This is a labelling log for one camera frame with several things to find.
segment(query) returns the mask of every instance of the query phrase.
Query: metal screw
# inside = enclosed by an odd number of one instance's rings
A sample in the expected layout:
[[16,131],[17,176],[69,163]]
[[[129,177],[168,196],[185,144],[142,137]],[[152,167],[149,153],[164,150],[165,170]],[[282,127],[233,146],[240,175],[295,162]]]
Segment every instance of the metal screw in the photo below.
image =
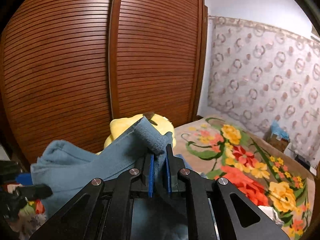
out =
[[222,178],[219,178],[219,179],[218,179],[218,182],[219,182],[221,185],[227,185],[229,181],[228,181],[226,178],[222,177]]
[[98,186],[101,184],[101,179],[95,178],[95,179],[91,180],[91,184],[94,186]]
[[180,173],[181,173],[182,175],[188,175],[188,174],[190,174],[190,170],[189,170],[189,169],[181,169],[181,170],[180,170]]
[[139,173],[139,170],[136,168],[133,168],[133,169],[129,170],[129,172],[131,175],[137,175]]

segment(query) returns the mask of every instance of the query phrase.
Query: yellow plush toy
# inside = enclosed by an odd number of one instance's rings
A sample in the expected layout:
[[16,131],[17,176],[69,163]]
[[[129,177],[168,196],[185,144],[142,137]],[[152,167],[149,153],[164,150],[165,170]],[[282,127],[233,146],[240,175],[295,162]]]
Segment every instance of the yellow plush toy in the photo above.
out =
[[110,132],[111,134],[106,139],[103,148],[106,148],[110,143],[112,143],[115,139],[117,139],[124,131],[126,131],[131,125],[137,122],[145,116],[149,122],[153,125],[154,128],[158,130],[162,135],[167,132],[172,132],[172,147],[176,145],[176,139],[174,137],[174,127],[172,123],[165,117],[154,114],[154,113],[146,113],[146,114],[137,114],[130,118],[120,118],[114,119],[110,122]]

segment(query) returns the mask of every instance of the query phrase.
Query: folded blue clothing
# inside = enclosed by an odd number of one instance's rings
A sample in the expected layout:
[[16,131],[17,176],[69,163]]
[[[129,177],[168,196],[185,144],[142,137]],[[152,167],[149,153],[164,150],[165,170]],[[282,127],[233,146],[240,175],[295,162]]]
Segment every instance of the folded blue clothing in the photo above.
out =
[[[42,200],[47,216],[51,217],[92,179],[117,178],[120,173],[132,168],[134,163],[146,154],[147,150],[155,155],[155,183],[156,185],[162,184],[160,182],[161,170],[164,165],[166,146],[169,143],[172,144],[172,133],[161,135],[145,117],[129,127],[100,155],[85,151],[67,141],[56,140],[47,146],[37,163],[31,165],[32,182],[34,185],[44,183],[52,189],[53,195]],[[169,204],[177,206],[176,201]],[[179,204],[180,207],[183,205],[185,207],[183,201]],[[141,208],[134,210],[134,213],[139,212],[141,217],[149,217],[148,214],[154,213],[152,206],[141,204]],[[180,217],[181,213],[181,211],[177,212],[172,209],[169,216]],[[159,229],[163,233],[152,238],[187,239],[187,224],[182,223],[181,219],[177,219],[177,223],[178,221],[177,226],[171,224],[169,227],[167,222],[160,222]],[[142,235],[139,239],[149,238],[150,235]]]

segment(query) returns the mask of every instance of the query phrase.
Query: floral blanket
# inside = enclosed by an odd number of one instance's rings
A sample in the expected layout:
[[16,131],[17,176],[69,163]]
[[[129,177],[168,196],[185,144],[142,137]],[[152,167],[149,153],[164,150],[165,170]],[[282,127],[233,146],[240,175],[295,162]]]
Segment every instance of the floral blanket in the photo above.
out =
[[180,126],[175,137],[175,155],[209,179],[227,178],[256,205],[272,206],[290,239],[299,239],[307,229],[315,183],[299,163],[217,117]]

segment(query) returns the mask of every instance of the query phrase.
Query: wooden wardrobe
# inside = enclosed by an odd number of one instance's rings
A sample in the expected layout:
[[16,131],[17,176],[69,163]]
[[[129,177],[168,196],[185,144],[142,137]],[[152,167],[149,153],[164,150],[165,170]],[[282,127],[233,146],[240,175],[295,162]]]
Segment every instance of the wooden wardrobe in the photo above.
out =
[[1,35],[8,126],[29,163],[54,139],[99,152],[114,118],[196,115],[204,0],[25,0]]

